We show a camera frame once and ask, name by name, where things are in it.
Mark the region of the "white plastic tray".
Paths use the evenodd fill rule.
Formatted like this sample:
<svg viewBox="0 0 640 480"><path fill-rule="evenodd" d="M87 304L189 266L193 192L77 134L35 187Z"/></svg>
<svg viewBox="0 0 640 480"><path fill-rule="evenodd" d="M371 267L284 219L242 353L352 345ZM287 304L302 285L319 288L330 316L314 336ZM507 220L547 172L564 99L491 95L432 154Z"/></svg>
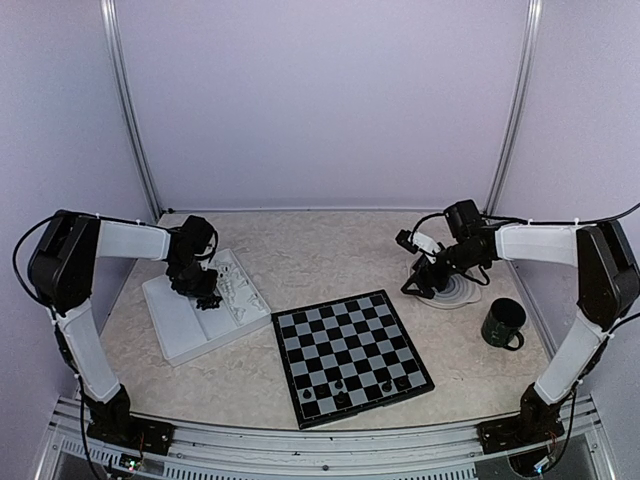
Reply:
<svg viewBox="0 0 640 480"><path fill-rule="evenodd" d="M209 261L208 266L213 270L215 261L233 261L248 276L230 249L219 251ZM267 314L239 326L223 298L219 308L202 311L196 308L194 299L175 292L167 277L161 275L145 282L144 297L164 359L176 367L268 325L271 309L258 289L255 289L265 303Z"/></svg>

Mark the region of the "black white chessboard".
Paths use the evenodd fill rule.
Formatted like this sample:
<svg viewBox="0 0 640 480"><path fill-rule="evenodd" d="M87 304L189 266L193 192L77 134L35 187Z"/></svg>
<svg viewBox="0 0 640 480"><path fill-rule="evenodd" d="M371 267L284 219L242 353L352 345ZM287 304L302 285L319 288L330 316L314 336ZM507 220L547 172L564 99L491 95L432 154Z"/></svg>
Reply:
<svg viewBox="0 0 640 480"><path fill-rule="evenodd" d="M271 315L298 428L306 430L393 405L435 389L386 291L377 290ZM395 379L409 387L398 390ZM344 389L334 386L342 380ZM392 389L381 385L390 381ZM318 397L316 387L327 394ZM305 390L312 393L304 400ZM335 398L344 392L347 400Z"/></svg>

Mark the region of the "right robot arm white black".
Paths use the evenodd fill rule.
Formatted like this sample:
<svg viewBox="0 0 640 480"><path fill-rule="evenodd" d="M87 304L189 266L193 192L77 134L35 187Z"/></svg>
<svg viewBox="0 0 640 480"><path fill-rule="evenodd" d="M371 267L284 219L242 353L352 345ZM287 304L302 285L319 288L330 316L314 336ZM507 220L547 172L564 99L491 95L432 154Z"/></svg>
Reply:
<svg viewBox="0 0 640 480"><path fill-rule="evenodd" d="M432 299L450 278L472 269L486 282L496 262L570 269L576 281L575 314L548 366L522 394L516 414L485 421L477 430L484 453L524 448L564 434L560 409L602 357L609 340L633 319L639 299L639 262L617 215L539 221L495 216L471 199L427 214L396 235L417 255L401 290Z"/></svg>

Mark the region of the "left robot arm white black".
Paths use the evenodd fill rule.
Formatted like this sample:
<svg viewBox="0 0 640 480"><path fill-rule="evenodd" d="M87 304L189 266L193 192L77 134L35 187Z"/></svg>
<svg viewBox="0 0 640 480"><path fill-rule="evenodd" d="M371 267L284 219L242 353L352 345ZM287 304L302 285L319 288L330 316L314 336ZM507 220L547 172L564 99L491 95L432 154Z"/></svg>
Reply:
<svg viewBox="0 0 640 480"><path fill-rule="evenodd" d="M219 245L215 227L191 215L172 228L98 214L59 210L38 222L43 229L23 290L50 315L59 350L77 377L85 435L142 452L167 454L174 435L168 422L131 412L125 386L111 369L93 318L91 296L97 259L146 259L166 263L174 292L197 306L216 308L218 274L206 267Z"/></svg>

